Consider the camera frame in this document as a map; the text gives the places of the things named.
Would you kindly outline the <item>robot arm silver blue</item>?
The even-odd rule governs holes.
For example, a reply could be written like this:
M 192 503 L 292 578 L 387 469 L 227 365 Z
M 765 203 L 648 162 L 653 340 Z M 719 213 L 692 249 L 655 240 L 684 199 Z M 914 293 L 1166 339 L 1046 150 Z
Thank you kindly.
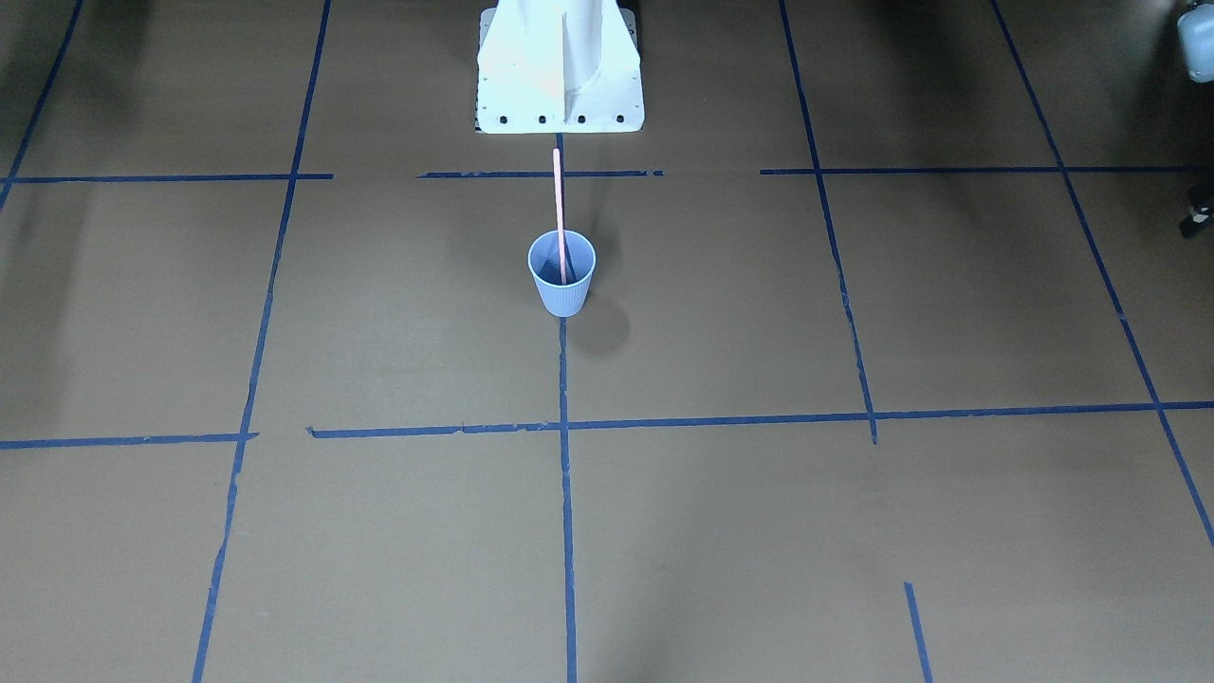
M 1213 82 L 1213 1 L 1192 1 L 1176 22 L 1181 57 L 1193 82 Z

